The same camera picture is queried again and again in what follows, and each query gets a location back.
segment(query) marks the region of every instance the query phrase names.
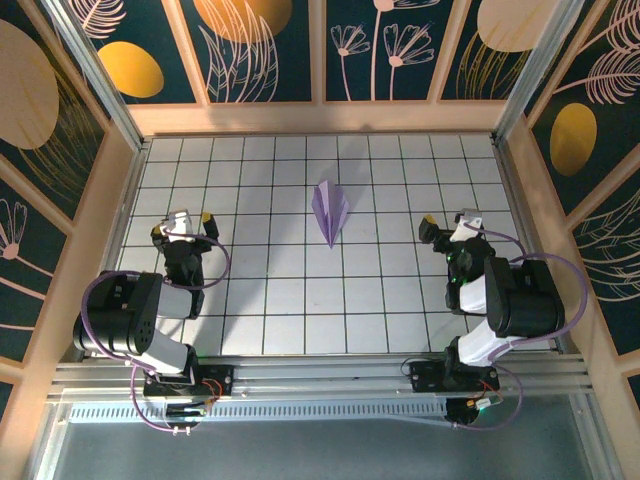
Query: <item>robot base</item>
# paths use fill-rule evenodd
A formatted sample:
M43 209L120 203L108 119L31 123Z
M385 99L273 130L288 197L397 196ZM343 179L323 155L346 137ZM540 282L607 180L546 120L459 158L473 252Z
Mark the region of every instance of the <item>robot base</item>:
M217 385L212 380L217 381L222 386L220 396L231 395L233 388L233 368L231 365L198 365L198 374L202 381L210 381L217 392ZM211 389L200 383L199 385L181 385L174 383L160 383L151 379L144 385L143 395L148 399L165 399L177 397L210 397Z

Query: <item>grid tile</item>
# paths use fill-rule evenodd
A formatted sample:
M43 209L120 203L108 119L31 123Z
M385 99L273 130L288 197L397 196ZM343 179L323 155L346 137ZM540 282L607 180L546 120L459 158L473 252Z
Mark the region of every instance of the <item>grid tile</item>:
M373 187L371 185L343 186L351 213L373 212Z
M371 170L373 183L405 183L402 160L372 160Z
M418 277L384 277L384 302L387 312L423 312Z
M276 160L304 160L307 139L305 137L277 137Z
M384 315L347 315L349 353L387 353Z
M404 160L404 173L407 183L438 183L435 163L430 158L412 158Z
M269 279L267 314L304 314L304 279Z
M418 353L429 351L429 338L424 313L394 313L387 315L389 351Z
M304 353L304 316L267 316L264 325L265 355Z
M273 160L275 155L275 138L246 137L244 140L243 160Z
M307 159L330 160L338 158L338 139L332 136L307 137Z
M473 185L480 211L509 210L509 201L501 184Z
M241 162L212 162L208 187L237 187L240 184Z
M170 188L141 188L134 215L166 215L169 208Z
M469 171L464 158L436 158L440 183L469 183Z
M209 175L207 162L180 162L174 187L204 187Z
M173 187L177 163L147 163L142 177L142 187Z
M220 355L224 317L198 317L186 320L182 333L182 343L191 345L201 357Z
M343 313L342 278L309 278L306 281L307 313Z
M305 185L306 162L281 160L275 163L274 185Z
M169 211L174 212L176 210L187 209L189 210L189 213L199 215L200 212L202 212L204 194L204 187L174 188L171 194Z
M208 162L213 138L185 138L180 151L181 162Z
M347 313L384 311L380 278L345 278L344 290Z
M310 355L345 353L344 316L307 315L306 347Z
M350 204L333 249L311 209L323 180ZM185 207L198 225L201 210L216 215L232 256L201 317L161 326L199 355L442 351L477 320L446 309L445 256L414 243L423 216L455 228L477 205L486 228L516 234L487 135L156 139L141 183L120 268L163 272L149 232ZM218 249L203 255L207 281L225 265Z
M339 158L369 159L369 141L364 135L345 135L338 137Z
M307 245L307 277L342 276L342 249Z
M377 245L343 245L345 277L380 276L380 261Z
M460 135L467 158L493 157L493 146L488 135Z
M264 332L263 316L226 317L223 355L260 355Z
M435 158L464 158L458 135L431 135L430 137Z
M371 158L400 158L397 135L369 135Z
M182 148L181 138L154 138L148 162L177 162Z
M213 141L211 160L242 160L244 138L216 138Z
M428 135L400 135L402 158L433 158Z
M470 158L467 165L473 183L502 183L495 158Z

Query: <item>beige circle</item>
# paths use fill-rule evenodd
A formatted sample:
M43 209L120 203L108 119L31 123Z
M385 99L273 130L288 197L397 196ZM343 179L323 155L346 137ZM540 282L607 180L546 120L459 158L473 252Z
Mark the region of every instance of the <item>beige circle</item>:
M251 31L247 7L256 17L267 22L274 37L287 26L293 11L291 0L194 0L193 3L211 30L227 40L240 43L247 40L242 31Z
M22 149L41 147L56 128L58 84L31 37L0 20L0 138Z
M499 52L524 52L538 43L557 0L482 0L478 35Z
M551 164L565 177L585 166L598 135L598 123L589 107L570 103L558 113L551 129Z

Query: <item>wall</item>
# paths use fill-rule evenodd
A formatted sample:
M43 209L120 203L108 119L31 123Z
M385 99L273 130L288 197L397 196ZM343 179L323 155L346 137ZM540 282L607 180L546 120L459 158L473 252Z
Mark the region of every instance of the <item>wall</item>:
M18 478L132 150L31 1L0 12L0 465Z
M587 312L571 338L589 364L625 474L639 478L640 5L586 7L509 147L541 246L577 262L590 280ZM573 314L579 288L570 272L553 273Z
M489 130L557 2L84 4L85 32L156 135Z

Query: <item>leaf illustration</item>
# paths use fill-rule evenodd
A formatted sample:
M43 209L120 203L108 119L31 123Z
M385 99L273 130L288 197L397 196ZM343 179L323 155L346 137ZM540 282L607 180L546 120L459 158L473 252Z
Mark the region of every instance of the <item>leaf illustration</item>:
M623 105L640 86L640 49L611 50L602 54L587 78L564 85L553 94L577 85L585 85L587 96L593 103Z
M127 12L124 0L69 0L89 38L106 39L116 30Z
M245 3L243 17L230 0L203 2L214 31L199 27L209 50L207 89L213 102L271 101L278 86L278 52L267 22Z
M640 48L640 1L619 0L606 34L609 44L619 52Z

